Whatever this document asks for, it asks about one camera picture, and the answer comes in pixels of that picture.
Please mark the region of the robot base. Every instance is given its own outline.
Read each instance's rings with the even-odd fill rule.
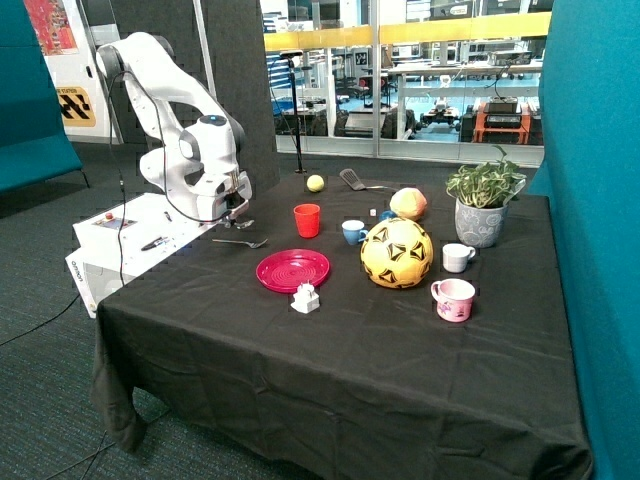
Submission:
[[[100,301],[214,225],[186,219],[164,195],[153,193],[76,223],[80,248],[66,261],[89,316],[96,317]]]

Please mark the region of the black tablecloth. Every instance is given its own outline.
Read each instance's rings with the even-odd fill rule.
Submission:
[[[92,400],[120,447],[144,435],[131,403],[139,387],[189,422],[328,479],[587,478],[547,199],[512,203],[498,244],[455,275],[441,268],[442,246],[457,241],[455,202],[417,185],[434,263],[419,286],[392,290],[367,278],[340,228],[349,218],[373,226],[370,210],[391,194],[327,183],[314,194],[302,176],[286,178],[252,202],[253,226],[208,232],[99,305]],[[322,207],[309,240],[292,214],[306,202]],[[255,275],[291,248],[331,262],[308,315]],[[448,277],[477,289],[467,322],[435,312],[429,286]]]

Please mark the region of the teal panel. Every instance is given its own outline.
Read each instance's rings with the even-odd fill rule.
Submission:
[[[82,168],[23,0],[0,0],[0,191]]]
[[[37,46],[38,39],[23,0],[0,0],[0,49],[2,47]]]
[[[63,129],[55,87],[40,47],[0,48],[0,146]]]
[[[0,192],[81,168],[82,163],[63,132],[0,147]]]
[[[532,188],[552,199],[596,479],[640,471],[639,24],[635,1],[555,2],[541,85]]]

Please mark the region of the glass window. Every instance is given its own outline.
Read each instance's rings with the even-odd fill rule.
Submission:
[[[262,0],[278,149],[473,162],[500,144],[539,165],[552,4]]]

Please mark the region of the patterned pot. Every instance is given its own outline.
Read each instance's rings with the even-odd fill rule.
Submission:
[[[486,248],[496,243],[509,206],[476,208],[456,199],[456,232],[462,243],[470,247]]]

